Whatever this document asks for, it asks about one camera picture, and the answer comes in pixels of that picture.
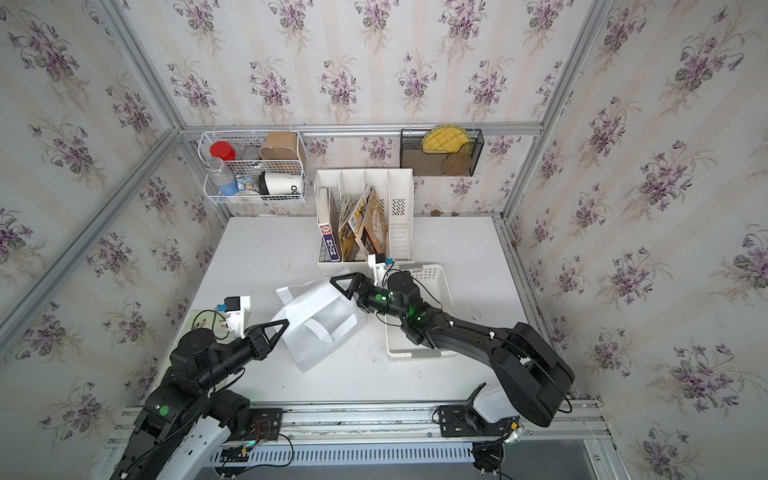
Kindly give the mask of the white insulated delivery bag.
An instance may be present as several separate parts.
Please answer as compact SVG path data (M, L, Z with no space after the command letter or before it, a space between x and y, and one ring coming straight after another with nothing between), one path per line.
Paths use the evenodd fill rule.
M303 373L314 368L367 324L366 314L329 280L276 290L283 306L273 317L289 325L281 340Z

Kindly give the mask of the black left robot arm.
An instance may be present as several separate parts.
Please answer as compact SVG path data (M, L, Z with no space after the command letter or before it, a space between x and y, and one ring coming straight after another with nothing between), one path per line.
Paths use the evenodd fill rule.
M265 359L289 321L252 325L221 343L207 328L184 334L146 398L113 479L193 479L230 437L248 433L251 401L218 385Z

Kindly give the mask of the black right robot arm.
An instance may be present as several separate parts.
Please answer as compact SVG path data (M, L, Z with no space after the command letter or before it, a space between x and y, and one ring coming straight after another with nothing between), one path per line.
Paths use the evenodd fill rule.
M539 427L551 425L574 383L573 370L533 327L488 327L460 320L425 301L409 272L394 273L384 287L362 273L333 276L330 284L365 312L398 318L412 343L487 365L515 412Z

